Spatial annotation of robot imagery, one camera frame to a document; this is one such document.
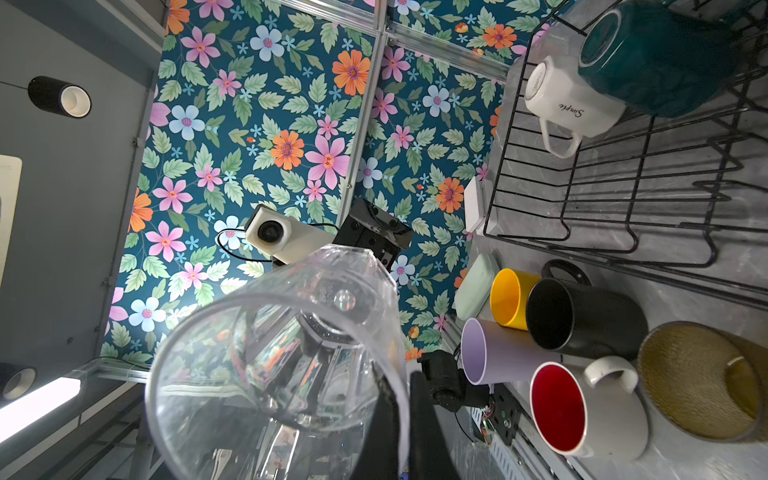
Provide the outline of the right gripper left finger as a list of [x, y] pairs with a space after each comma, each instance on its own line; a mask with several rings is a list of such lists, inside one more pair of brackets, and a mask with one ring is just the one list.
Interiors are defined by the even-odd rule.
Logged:
[[388, 383], [381, 383], [373, 417], [351, 480], [397, 479], [400, 422], [397, 401]]

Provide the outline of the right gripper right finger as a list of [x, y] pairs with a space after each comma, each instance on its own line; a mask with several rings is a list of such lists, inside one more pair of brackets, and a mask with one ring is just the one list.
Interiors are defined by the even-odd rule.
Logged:
[[425, 375], [410, 375], [409, 475], [416, 480], [458, 480]]

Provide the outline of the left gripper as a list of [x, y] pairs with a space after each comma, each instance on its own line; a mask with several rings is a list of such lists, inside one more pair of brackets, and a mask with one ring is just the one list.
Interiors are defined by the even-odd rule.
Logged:
[[358, 198], [339, 228], [333, 243], [369, 249], [390, 268], [400, 253], [408, 249], [413, 230], [394, 216], [364, 198]]

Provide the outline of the lilac cup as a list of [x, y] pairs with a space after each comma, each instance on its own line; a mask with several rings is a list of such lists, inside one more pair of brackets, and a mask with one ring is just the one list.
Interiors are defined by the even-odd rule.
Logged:
[[562, 362], [562, 355], [541, 348], [524, 330], [468, 319], [461, 335], [461, 361], [472, 385], [529, 381], [547, 362]]

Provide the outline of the clear glass cup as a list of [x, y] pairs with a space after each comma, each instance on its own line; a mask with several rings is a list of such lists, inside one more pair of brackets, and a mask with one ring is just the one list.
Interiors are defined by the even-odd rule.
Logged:
[[178, 479], [350, 479], [381, 383], [397, 401], [401, 473], [397, 288], [372, 251], [328, 245], [183, 320], [152, 364], [148, 424]]

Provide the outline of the yellow mug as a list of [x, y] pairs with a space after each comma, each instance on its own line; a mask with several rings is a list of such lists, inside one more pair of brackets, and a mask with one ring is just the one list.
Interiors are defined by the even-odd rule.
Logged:
[[494, 278], [490, 291], [490, 309], [497, 324], [527, 331], [526, 305], [533, 287], [542, 279], [540, 275], [501, 270]]

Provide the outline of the green mug cream inside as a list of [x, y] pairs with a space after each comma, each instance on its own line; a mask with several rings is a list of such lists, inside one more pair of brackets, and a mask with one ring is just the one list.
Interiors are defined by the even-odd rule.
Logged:
[[707, 103], [736, 73], [729, 27], [653, 1], [625, 1], [593, 25], [578, 59], [594, 90], [650, 116], [676, 118]]

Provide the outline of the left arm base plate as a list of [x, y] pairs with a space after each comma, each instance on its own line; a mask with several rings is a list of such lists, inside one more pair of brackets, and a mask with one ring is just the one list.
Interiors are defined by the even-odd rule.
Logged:
[[489, 396], [489, 403], [483, 410], [482, 419], [493, 428], [506, 446], [511, 446], [518, 432], [522, 411], [523, 407], [516, 395], [504, 384], [495, 384]]

